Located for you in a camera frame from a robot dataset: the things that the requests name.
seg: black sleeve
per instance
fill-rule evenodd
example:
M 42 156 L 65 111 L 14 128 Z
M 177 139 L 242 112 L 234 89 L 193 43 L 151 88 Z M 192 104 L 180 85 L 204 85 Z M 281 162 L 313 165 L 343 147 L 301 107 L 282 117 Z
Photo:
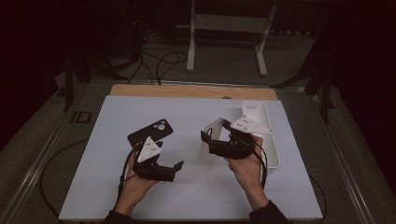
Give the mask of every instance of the black sleeve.
M 282 212 L 271 201 L 267 206 L 259 208 L 249 215 L 253 224 L 289 224 Z
M 134 224 L 136 223 L 131 217 L 110 210 L 105 218 L 105 224 Z

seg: white tray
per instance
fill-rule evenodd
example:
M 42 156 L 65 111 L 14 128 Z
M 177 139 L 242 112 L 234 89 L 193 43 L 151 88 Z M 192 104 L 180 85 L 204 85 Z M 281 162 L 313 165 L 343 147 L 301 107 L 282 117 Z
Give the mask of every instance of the white tray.
M 271 122 L 268 117 L 267 106 L 263 102 L 244 101 L 242 102 L 241 106 L 242 106 L 242 113 L 244 116 L 262 124 L 264 127 L 270 129 L 272 132 L 276 132 L 276 130 L 273 130 L 271 127 Z M 262 138 L 262 148 L 264 149 L 265 154 L 267 155 L 268 168 L 279 167 L 280 160 L 276 150 L 274 136 L 272 134 L 262 134 L 262 133 L 254 133 L 254 134 Z

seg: table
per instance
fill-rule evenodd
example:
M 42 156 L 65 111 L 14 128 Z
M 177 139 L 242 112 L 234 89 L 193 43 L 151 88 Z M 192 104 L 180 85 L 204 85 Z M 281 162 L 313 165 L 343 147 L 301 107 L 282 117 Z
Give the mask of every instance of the table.
M 233 100 L 219 100 L 223 96 L 232 97 Z M 199 129 L 204 128 L 207 121 L 213 121 L 213 118 L 219 116 L 236 118 L 237 114 L 230 111 L 235 111 L 242 99 L 270 99 L 263 102 L 267 104 L 269 117 L 272 118 L 281 165 L 269 172 L 266 185 L 268 197 L 287 218 L 321 218 L 317 199 L 285 111 L 274 91 L 116 85 L 103 104 L 60 219 L 97 220 L 106 216 L 115 202 L 123 161 L 130 150 L 126 135 L 143 128 L 144 124 L 147 126 L 149 120 L 156 121 L 162 116 L 168 118 L 174 133 L 163 139 L 159 164 L 172 166 L 181 160 L 185 164 L 173 183 L 161 182 L 154 186 L 145 200 L 136 207 L 133 216 L 156 221 L 248 219 L 248 200 L 226 161 L 215 156 L 204 161 L 197 160 L 201 145 Z M 201 110 L 194 114 L 195 119 L 191 119 L 187 112 L 197 111 L 197 108 Z

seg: metal stand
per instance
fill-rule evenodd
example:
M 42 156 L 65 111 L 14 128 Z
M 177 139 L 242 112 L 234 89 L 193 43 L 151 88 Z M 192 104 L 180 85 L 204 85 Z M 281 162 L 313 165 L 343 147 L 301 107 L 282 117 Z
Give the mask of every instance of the metal stand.
M 262 42 L 256 46 L 257 63 L 259 64 L 260 75 L 267 75 L 262 50 L 270 33 L 272 20 L 276 11 L 276 5 L 271 7 L 271 11 L 267 18 L 251 18 L 251 17 L 233 17 L 220 15 L 206 15 L 195 13 L 195 0 L 191 0 L 191 26 L 190 26 L 190 47 L 187 60 L 187 71 L 194 70 L 195 60 L 195 30 L 218 30 L 218 31 L 236 31 L 247 33 L 262 34 Z

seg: white tabletop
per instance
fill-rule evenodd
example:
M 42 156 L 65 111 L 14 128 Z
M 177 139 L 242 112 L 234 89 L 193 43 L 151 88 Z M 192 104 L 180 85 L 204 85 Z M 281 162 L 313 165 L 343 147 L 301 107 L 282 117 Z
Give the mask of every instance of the white tabletop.
M 242 100 L 107 96 L 64 202 L 60 219 L 104 219 L 117 198 L 122 166 L 131 150 L 127 136 L 167 119 L 174 132 L 165 137 L 158 163 L 184 161 L 175 181 L 160 182 L 134 209 L 141 220 L 237 220 L 251 212 L 227 161 L 200 157 L 200 131 L 218 118 L 242 116 Z M 290 219 L 321 218 L 318 201 L 280 101 L 267 106 L 280 166 L 267 177 L 265 192 Z

